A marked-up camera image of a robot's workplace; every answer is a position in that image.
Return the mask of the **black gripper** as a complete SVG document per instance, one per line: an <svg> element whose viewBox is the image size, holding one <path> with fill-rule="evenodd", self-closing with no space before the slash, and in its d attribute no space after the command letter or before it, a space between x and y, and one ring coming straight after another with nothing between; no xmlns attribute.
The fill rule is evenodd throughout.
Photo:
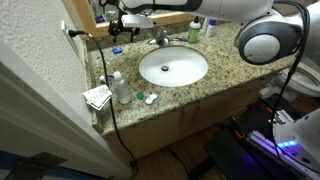
<svg viewBox="0 0 320 180"><path fill-rule="evenodd" d="M114 43L117 42L117 35L119 35L123 30L122 25L119 22L110 21L108 27L108 33L113 36L112 40ZM130 42L134 41L134 38L140 33L140 28L134 28L131 31Z"/></svg>

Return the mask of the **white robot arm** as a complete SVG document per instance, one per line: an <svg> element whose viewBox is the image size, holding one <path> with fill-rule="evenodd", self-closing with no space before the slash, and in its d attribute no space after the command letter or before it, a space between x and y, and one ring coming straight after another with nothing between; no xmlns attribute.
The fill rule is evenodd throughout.
<svg viewBox="0 0 320 180"><path fill-rule="evenodd" d="M222 21L239 22L235 40L241 58L252 65L273 63L289 55L296 59L286 82L302 58L319 48L319 4L308 7L288 0L108 0L121 12L124 27L151 26L148 12L181 11Z"/></svg>

